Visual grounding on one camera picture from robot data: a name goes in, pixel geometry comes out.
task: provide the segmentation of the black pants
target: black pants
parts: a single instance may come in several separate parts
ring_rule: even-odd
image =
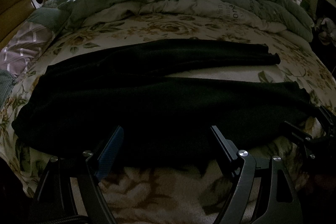
[[[274,65],[264,45],[166,39],[111,48],[49,66],[12,123],[37,150],[63,157],[93,149],[113,125],[125,165],[180,164],[213,155],[205,132],[216,125],[238,148],[281,135],[281,122],[307,119],[309,95],[297,83],[164,77],[226,65]]]

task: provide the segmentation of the mattress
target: mattress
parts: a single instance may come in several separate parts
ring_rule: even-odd
[[[308,42],[292,32],[275,34],[229,20],[169,13],[130,16],[113,22],[93,20],[84,26],[75,32],[63,33],[54,40],[29,70],[17,79],[0,112],[0,156],[20,179],[25,193],[30,197],[51,155],[22,143],[15,135],[11,122],[28,102],[47,66],[76,55],[170,38],[266,44],[270,53],[279,54],[279,65],[208,68],[170,76],[266,83],[296,81],[310,94],[312,103],[324,105],[336,113],[334,78],[311,51]],[[302,124],[302,129],[313,137],[323,135],[320,124],[314,118]],[[279,137],[249,152],[256,157],[281,156],[296,189],[299,190],[307,182],[308,174],[301,169],[300,153],[286,138]],[[76,180],[72,180],[72,183],[78,211],[85,214]],[[257,185],[258,180],[255,180],[243,223],[247,223],[252,215]],[[230,187],[229,180],[222,175],[216,161],[165,168],[125,166],[112,169],[109,176],[100,182],[103,195],[118,223],[212,223]]]

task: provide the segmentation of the metal screw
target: metal screw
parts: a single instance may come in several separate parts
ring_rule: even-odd
[[[246,157],[248,155],[248,152],[246,150],[239,150],[238,154],[242,157]]]
[[[281,158],[279,157],[279,156],[273,156],[273,160],[275,160],[275,161],[281,161]]]
[[[84,157],[90,157],[92,155],[92,151],[90,151],[90,150],[85,150],[84,152],[83,152],[83,156]]]
[[[50,161],[51,161],[51,162],[56,162],[56,161],[58,161],[58,157],[57,157],[57,156],[52,156],[52,157],[50,158]]]

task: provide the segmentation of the blue gripper pad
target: blue gripper pad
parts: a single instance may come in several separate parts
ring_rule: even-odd
[[[117,127],[114,134],[98,157],[98,169],[94,174],[98,181],[101,181],[103,178],[107,177],[123,141],[124,130],[122,127]]]

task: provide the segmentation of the floral blanket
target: floral blanket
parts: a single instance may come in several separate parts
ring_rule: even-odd
[[[47,66],[87,52],[163,38],[267,44],[269,52],[279,54],[279,65],[209,68],[174,76],[268,83],[296,81],[307,90],[314,104],[322,104],[336,113],[336,82],[330,72],[309,47],[293,44],[280,35],[220,19],[189,15],[150,14],[113,23],[97,23],[56,39],[18,81],[0,112],[0,156],[21,180],[28,196],[33,196],[50,155],[24,145],[16,137],[11,122],[28,102]],[[320,124],[313,118],[309,118],[302,128],[313,137],[323,134]],[[296,188],[305,185],[308,175],[300,169],[297,147],[284,137],[261,144],[249,152],[265,158],[280,155]],[[201,224],[214,221],[231,184],[216,161],[211,161],[178,168],[124,167],[112,170],[100,187],[118,223]],[[79,213],[85,214],[75,180],[73,191]],[[256,197],[257,187],[254,187],[243,223],[251,217]]]

